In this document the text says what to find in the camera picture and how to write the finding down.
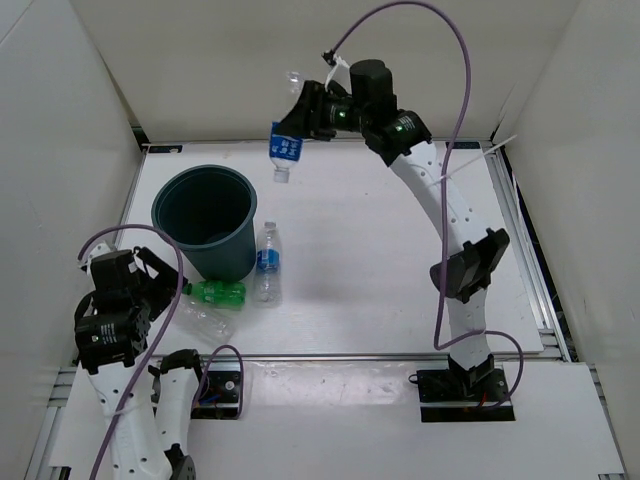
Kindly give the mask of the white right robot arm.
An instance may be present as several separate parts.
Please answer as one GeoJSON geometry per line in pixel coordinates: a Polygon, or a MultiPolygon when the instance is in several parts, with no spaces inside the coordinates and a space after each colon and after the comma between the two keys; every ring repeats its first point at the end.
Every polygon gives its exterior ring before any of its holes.
{"type": "Polygon", "coordinates": [[[479,218],[454,184],[441,182],[444,163],[431,133],[415,112],[398,107],[385,63],[358,61],[349,76],[349,90],[334,80],[305,81],[275,132],[320,141],[356,132],[412,192],[446,249],[445,260],[431,267],[430,277],[445,296],[449,319],[449,387],[458,398],[470,400],[494,369],[484,332],[486,291],[509,236],[479,218]]]}

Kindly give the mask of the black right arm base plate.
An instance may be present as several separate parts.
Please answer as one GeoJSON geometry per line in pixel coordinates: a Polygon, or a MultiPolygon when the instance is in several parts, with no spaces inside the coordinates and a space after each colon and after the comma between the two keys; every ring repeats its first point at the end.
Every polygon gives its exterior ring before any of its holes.
{"type": "Polygon", "coordinates": [[[513,422],[513,406],[504,371],[496,369],[478,386],[466,390],[449,370],[418,370],[408,377],[418,388],[422,423],[513,422]]]}

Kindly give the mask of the blue label bottle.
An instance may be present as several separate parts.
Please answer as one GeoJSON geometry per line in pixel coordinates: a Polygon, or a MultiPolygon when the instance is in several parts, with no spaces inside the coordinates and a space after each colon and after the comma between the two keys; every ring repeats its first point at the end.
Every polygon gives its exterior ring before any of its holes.
{"type": "Polygon", "coordinates": [[[286,87],[281,97],[281,108],[272,121],[269,137],[269,159],[274,166],[273,180],[277,183],[289,182],[291,170],[300,159],[303,140],[299,137],[277,134],[275,130],[297,102],[304,80],[305,78],[299,72],[289,71],[286,73],[286,87]]]}
{"type": "Polygon", "coordinates": [[[260,305],[276,305],[281,300],[281,253],[275,221],[266,221],[257,237],[254,300],[260,305]]]}

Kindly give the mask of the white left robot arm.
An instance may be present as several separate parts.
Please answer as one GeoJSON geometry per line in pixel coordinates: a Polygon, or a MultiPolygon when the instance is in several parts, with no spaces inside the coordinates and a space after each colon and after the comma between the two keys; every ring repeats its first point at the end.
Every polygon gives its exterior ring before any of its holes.
{"type": "Polygon", "coordinates": [[[152,365],[150,326],[188,284],[148,248],[94,247],[83,270],[94,289],[74,314],[75,343],[111,433],[102,452],[116,479],[193,479],[187,437],[193,400],[210,377],[183,349],[152,365]]]}

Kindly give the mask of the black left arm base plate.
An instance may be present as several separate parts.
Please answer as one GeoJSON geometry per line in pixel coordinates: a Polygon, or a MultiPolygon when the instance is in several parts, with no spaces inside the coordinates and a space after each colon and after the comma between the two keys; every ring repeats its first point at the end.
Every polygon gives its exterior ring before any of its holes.
{"type": "Polygon", "coordinates": [[[213,363],[207,373],[199,403],[191,413],[198,420],[238,420],[244,376],[238,362],[213,363]]]}

